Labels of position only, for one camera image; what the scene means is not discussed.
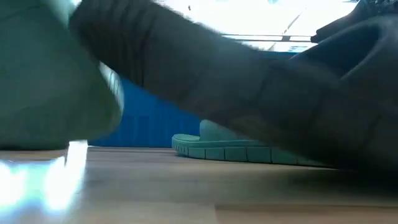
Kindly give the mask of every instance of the blue wall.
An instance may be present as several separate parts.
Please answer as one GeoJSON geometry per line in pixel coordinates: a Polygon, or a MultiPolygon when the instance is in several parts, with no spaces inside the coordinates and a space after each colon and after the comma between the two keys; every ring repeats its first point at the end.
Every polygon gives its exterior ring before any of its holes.
{"type": "Polygon", "coordinates": [[[171,103],[156,98],[122,80],[124,114],[119,128],[109,136],[89,141],[91,146],[171,147],[174,134],[199,134],[200,120],[171,103]]]}

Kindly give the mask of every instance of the teal sole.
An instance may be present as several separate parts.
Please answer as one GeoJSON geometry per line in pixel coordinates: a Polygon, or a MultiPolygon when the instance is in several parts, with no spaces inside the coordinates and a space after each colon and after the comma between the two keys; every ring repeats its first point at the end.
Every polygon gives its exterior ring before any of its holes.
{"type": "Polygon", "coordinates": [[[327,167],[253,140],[205,142],[200,141],[198,136],[176,134],[172,138],[172,147],[179,155],[195,159],[327,167]]]}

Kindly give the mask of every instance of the slide sandal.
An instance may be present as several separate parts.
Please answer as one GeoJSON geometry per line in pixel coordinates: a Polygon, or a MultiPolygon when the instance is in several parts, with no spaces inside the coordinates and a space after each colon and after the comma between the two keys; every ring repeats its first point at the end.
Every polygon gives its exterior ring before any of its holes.
{"type": "Polygon", "coordinates": [[[200,136],[175,134],[172,138],[172,147],[179,155],[196,159],[324,166],[277,147],[250,140],[208,120],[200,123],[200,136]]]}

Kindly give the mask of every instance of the floor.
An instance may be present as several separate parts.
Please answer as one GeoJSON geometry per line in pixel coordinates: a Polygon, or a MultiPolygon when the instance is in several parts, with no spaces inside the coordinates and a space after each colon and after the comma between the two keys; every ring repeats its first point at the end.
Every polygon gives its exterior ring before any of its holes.
{"type": "Polygon", "coordinates": [[[398,194],[354,174],[170,149],[0,152],[0,223],[396,223],[398,194]]]}

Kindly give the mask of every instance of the wooden floor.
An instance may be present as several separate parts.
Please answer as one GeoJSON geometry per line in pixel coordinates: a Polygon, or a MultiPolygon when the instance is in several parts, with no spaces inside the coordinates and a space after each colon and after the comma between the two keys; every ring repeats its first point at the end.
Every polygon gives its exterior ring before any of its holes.
{"type": "Polygon", "coordinates": [[[78,143],[0,159],[1,224],[398,222],[398,188],[336,170],[78,143]]]}

